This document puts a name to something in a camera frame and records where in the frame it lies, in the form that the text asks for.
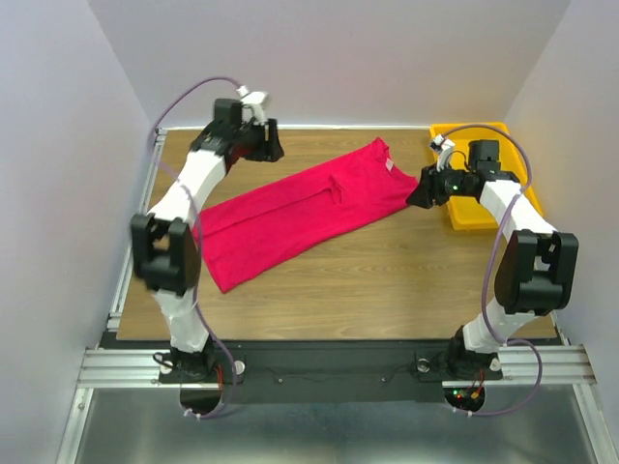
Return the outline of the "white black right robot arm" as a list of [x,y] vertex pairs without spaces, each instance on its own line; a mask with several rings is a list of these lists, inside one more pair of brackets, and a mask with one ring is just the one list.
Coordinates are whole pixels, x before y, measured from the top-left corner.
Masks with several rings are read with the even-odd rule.
[[460,327],[445,354],[447,371],[466,377],[497,366],[497,349],[529,322],[564,308],[575,276],[579,243],[558,231],[533,207],[515,173],[502,169],[496,140],[473,140],[462,169],[451,165],[456,145],[442,134],[430,142],[436,163],[422,170],[408,196],[410,206],[430,209],[453,197],[475,199],[494,218],[496,239],[506,243],[493,251],[486,268],[480,314]]

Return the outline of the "pink red t shirt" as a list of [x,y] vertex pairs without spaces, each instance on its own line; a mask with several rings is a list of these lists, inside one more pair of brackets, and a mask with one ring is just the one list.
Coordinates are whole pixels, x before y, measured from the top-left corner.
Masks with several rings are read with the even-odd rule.
[[406,206],[418,180],[380,138],[203,210],[203,260],[226,293],[304,251]]

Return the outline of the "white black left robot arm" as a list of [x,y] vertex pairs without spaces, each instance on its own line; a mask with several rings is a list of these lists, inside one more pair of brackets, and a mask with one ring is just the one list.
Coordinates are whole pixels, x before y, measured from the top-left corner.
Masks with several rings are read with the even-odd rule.
[[237,160],[282,158],[278,123],[265,114],[267,100],[260,91],[215,100],[212,121],[191,143],[172,185],[147,213],[131,219],[133,273],[159,305],[170,334],[169,352],[155,357],[166,373],[200,382],[215,371],[214,337],[197,302],[202,254],[193,229]]

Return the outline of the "yellow plastic tray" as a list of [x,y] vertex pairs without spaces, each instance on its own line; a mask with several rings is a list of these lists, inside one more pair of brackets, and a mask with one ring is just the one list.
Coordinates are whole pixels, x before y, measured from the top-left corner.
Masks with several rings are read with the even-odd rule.
[[[452,156],[453,169],[465,169],[470,166],[468,161],[469,143],[474,140],[487,139],[499,142],[499,162],[501,168],[516,174],[524,184],[528,178],[526,167],[516,147],[503,135],[494,130],[472,128],[458,130],[448,138],[455,144],[456,153]],[[481,206],[475,198],[452,196],[446,204],[449,218],[456,231],[492,230],[497,228],[497,222],[491,213]]]

